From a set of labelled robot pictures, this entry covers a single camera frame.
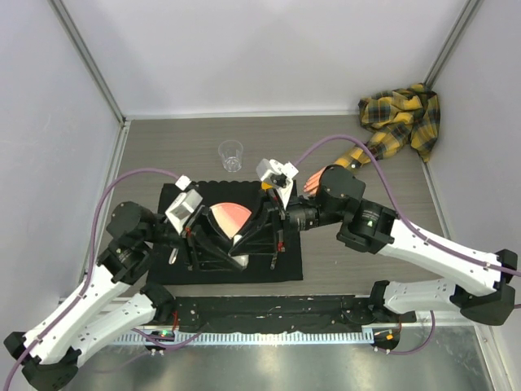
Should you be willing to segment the white nail polish bottle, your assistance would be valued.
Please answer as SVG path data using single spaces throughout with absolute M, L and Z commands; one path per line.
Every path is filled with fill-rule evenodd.
M 232 238 L 232 247 L 229 251 L 229 256 L 231 257 L 234 265 L 237 266 L 239 270 L 245 270 L 247 268 L 249 263 L 249 255 L 243 248 L 243 237 L 241 235 L 237 234 Z

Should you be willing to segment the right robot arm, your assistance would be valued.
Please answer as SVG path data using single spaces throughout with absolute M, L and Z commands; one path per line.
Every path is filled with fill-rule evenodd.
M 437 274 L 438 279 L 416 283 L 378 281 L 367 309 L 371 318 L 384 322 L 410 311 L 457 311 L 465 318 L 501 326 L 515 308 L 510 286 L 517 269 L 516 253 L 503 249 L 485 253 L 407 222 L 397 211 L 364 199 L 366 185 L 339 165 L 325 168 L 314 197 L 279 195 L 287 190 L 283 175 L 269 176 L 268 197 L 275 210 L 259 212 L 232 236 L 230 255 L 278 253 L 284 249 L 283 232 L 339 224 L 336 239 L 359 253 L 407 261 Z

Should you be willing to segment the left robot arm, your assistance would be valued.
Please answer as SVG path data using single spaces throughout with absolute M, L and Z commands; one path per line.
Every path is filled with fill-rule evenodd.
M 162 285 L 146 284 L 118 309 L 101 311 L 132 287 L 151 266 L 151 246 L 178 249 L 192 231 L 189 207 L 184 217 L 174 211 L 153 213 L 134 202 L 120 204 L 107 232 L 112 241 L 92 261 L 77 289 L 44 321 L 27 332 L 12 332 L 4 345 L 36 390 L 61 390 L 101 348 L 120 334 L 147 323 L 173 320 L 176 300 Z

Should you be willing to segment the mannequin hand with painted nails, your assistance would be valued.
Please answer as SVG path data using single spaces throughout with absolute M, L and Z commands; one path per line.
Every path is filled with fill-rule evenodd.
M 303 191 L 308 196 L 315 196 L 319 188 L 320 179 L 328 166 L 319 169 L 315 174 L 311 175 L 303 186 Z

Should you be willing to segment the silver table knife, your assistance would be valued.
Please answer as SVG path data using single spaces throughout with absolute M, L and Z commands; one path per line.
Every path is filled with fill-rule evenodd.
M 270 268 L 271 270 L 274 270 L 274 269 L 276 268 L 277 261 L 278 261 L 278 254 L 279 254 L 278 251 L 275 252 L 275 253 L 273 254 L 272 258 L 271 258 L 271 262 L 270 262 L 270 266 L 269 266 L 269 268 Z

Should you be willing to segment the pink and cream plate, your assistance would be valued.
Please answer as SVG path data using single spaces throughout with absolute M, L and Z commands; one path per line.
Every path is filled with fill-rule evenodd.
M 252 215 L 248 208 L 230 202 L 212 205 L 210 211 L 218 228 L 229 239 L 233 239 L 238 234 Z

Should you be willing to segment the silver fork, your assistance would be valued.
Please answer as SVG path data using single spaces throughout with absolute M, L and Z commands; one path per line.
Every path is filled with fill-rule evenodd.
M 170 256 L 169 256 L 169 264 L 170 265 L 173 265 L 175 263 L 175 261 L 177 260 L 178 253 L 179 253 L 179 249 L 178 248 L 174 248 L 172 250 L 172 252 L 170 253 Z

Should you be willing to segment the black cloth placemat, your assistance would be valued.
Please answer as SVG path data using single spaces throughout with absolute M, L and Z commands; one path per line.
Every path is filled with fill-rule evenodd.
M 258 181 L 200 182 L 199 193 L 204 204 L 212 206 L 230 202 L 253 211 L 261 201 L 261 183 Z M 223 270 L 190 270 L 190 252 L 179 250 L 176 261 L 169 264 L 172 249 L 165 245 L 156 245 L 152 254 L 154 261 L 148 272 L 147 282 L 163 285 L 194 284 L 232 284 L 232 283 L 281 283 L 300 281 L 303 278 L 303 266 L 300 247 L 300 234 L 293 231 L 285 236 L 286 251 L 277 256 L 274 265 L 272 256 L 251 255 L 243 271 L 226 267 Z

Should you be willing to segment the clear plastic cup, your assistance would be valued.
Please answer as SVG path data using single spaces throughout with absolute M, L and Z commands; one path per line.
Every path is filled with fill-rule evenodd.
M 223 168 L 230 173 L 241 170 L 243 164 L 243 145 L 237 140 L 226 140 L 218 147 Z

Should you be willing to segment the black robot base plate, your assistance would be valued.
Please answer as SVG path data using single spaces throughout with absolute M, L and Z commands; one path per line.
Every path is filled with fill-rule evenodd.
M 359 332 L 365 325 L 415 323 L 354 295 L 177 297 L 182 332 L 281 334 Z

